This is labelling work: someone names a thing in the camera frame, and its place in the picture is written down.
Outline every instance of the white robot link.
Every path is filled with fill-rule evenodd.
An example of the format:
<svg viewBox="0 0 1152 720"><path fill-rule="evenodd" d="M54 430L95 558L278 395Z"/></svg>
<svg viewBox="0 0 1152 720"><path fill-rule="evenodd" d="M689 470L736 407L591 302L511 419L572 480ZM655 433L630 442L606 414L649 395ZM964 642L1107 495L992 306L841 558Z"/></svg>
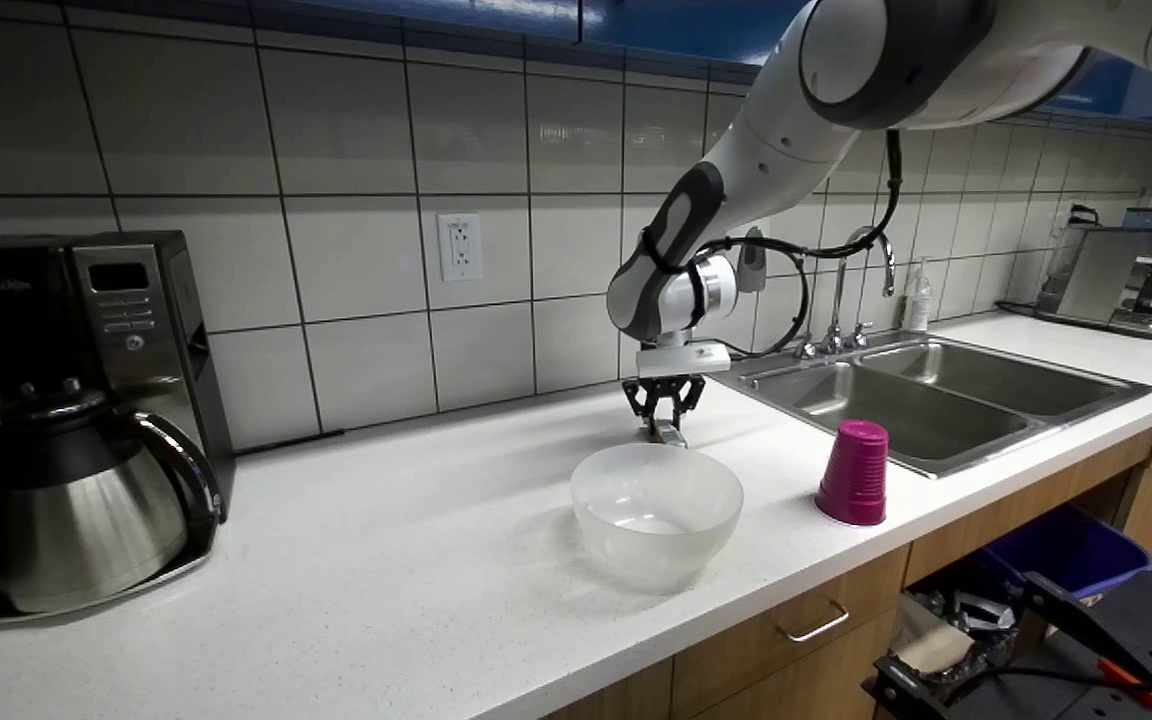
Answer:
<svg viewBox="0 0 1152 720"><path fill-rule="evenodd" d="M703 318L730 313L739 295L712 242L802 200L858 134L969 129L1035 107L1089 49L1152 68L1152 0L802 3L739 115L677 179L606 286L613 325L641 345L623 394L651 433L655 402L672 402L679 424L698 402L698 377L730 368L725 345L690 341ZM878 242L885 232L873 228L832 257Z"/></svg>

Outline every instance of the magenta cup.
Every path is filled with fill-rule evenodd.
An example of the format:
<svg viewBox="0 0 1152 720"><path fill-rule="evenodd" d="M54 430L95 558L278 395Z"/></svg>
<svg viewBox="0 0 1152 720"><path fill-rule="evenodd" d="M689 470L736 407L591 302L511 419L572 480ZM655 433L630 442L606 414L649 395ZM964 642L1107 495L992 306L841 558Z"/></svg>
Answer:
<svg viewBox="0 0 1152 720"><path fill-rule="evenodd" d="M843 525L878 525L889 512L889 430L841 419L816 504Z"/></svg>

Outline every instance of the stainless steel carafe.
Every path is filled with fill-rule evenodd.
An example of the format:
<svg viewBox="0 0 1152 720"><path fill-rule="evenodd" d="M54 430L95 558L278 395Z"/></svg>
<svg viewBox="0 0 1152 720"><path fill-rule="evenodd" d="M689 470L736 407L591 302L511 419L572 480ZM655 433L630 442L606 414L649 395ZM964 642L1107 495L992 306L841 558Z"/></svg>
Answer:
<svg viewBox="0 0 1152 720"><path fill-rule="evenodd" d="M100 394L0 418L0 588L19 613L110 601L210 549L215 480L168 419Z"/></svg>

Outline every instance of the white tile wall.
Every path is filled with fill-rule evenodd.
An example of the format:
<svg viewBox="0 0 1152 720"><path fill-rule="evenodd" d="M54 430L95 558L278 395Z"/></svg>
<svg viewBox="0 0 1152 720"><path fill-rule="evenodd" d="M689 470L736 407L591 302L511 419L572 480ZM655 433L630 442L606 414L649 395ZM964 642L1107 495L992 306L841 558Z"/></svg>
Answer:
<svg viewBox="0 0 1152 720"><path fill-rule="evenodd" d="M116 194L277 194L257 49L75 32Z"/></svg>
<svg viewBox="0 0 1152 720"><path fill-rule="evenodd" d="M262 54L285 194L411 194L402 65Z"/></svg>
<svg viewBox="0 0 1152 720"><path fill-rule="evenodd" d="M619 267L619 196L532 196L536 295L605 294Z"/></svg>
<svg viewBox="0 0 1152 720"><path fill-rule="evenodd" d="M210 355L234 450L321 433L298 329L210 336Z"/></svg>
<svg viewBox="0 0 1152 720"><path fill-rule="evenodd" d="M411 65L421 194L529 194L524 76Z"/></svg>
<svg viewBox="0 0 1152 720"><path fill-rule="evenodd" d="M306 325L325 430L360 430L435 414L426 318Z"/></svg>
<svg viewBox="0 0 1152 720"><path fill-rule="evenodd" d="M0 26L0 194L100 194L65 28Z"/></svg>
<svg viewBox="0 0 1152 720"><path fill-rule="evenodd" d="M433 313L440 407L471 407L532 394L532 308L497 306Z"/></svg>
<svg viewBox="0 0 1152 720"><path fill-rule="evenodd" d="M532 194L619 194L619 83L529 76Z"/></svg>
<svg viewBox="0 0 1152 720"><path fill-rule="evenodd" d="M423 308L417 196L286 200L304 319Z"/></svg>
<svg viewBox="0 0 1152 720"><path fill-rule="evenodd" d="M75 54L54 12L0 22L0 232L185 228L238 450L628 377L637 345L605 290L739 107L739 87L641 68L72 22ZM761 228L841 246L877 219L878 184L873 134ZM921 261L941 319L1031 302L1073 200L1107 219L1152 206L1152 134L909 134L898 279ZM445 213L478 217L484 279L445 279ZM769 267L698 333L777 341L798 286L780 257ZM806 279L822 341L835 263ZM896 325L878 286L877 257L848 263L843 333Z"/></svg>
<svg viewBox="0 0 1152 720"><path fill-rule="evenodd" d="M580 389L616 379L616 329L605 295L536 306L536 389Z"/></svg>

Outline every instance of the sink basin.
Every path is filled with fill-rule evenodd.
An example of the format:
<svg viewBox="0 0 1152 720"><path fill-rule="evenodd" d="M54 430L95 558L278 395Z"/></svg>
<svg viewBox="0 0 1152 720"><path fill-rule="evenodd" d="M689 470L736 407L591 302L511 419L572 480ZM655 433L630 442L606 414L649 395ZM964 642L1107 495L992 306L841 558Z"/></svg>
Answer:
<svg viewBox="0 0 1152 720"><path fill-rule="evenodd" d="M877 419L889 430L890 458L922 471L957 471L1027 433L1021 414L981 404L904 377L866 372L858 365L816 365L806 372L739 377L730 389L802 418L818 430L841 419Z"/></svg>
<svg viewBox="0 0 1152 720"><path fill-rule="evenodd" d="M858 355L858 368L976 395L982 404L1001 404L1042 424L1083 419L1152 394L1148 384L1073 372L943 341L885 345Z"/></svg>
<svg viewBox="0 0 1152 720"><path fill-rule="evenodd" d="M841 419L877 419L889 430L890 458L930 478L1152 394L1148 384L926 336L822 365L753 362L718 384L822 433Z"/></svg>

